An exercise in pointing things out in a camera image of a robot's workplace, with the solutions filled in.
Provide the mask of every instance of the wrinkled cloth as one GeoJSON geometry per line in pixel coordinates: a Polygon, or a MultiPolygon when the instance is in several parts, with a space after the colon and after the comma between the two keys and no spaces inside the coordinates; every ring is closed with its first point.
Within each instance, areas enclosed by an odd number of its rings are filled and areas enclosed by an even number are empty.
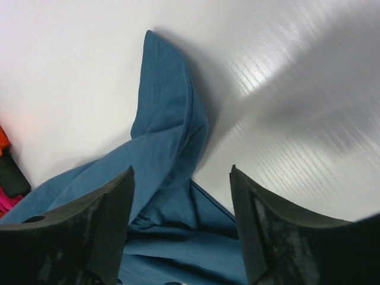
{"type": "Polygon", "coordinates": [[[208,132],[182,55],[148,31],[132,140],[26,196],[0,223],[97,189],[130,165],[135,195],[119,279],[128,285],[247,284],[235,219],[191,181],[208,132]]]}
{"type": "Polygon", "coordinates": [[[2,187],[0,186],[0,211],[3,213],[9,212],[14,206],[17,205],[23,199],[22,195],[17,195],[14,198],[10,198],[6,195],[2,187]]]}

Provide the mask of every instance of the orange cloth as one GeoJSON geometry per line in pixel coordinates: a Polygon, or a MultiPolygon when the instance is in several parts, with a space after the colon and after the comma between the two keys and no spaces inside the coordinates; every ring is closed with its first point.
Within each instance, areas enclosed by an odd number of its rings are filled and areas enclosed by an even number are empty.
{"type": "Polygon", "coordinates": [[[10,141],[8,140],[7,136],[5,135],[5,132],[2,130],[0,126],[0,156],[2,156],[2,150],[10,144],[10,141]]]}

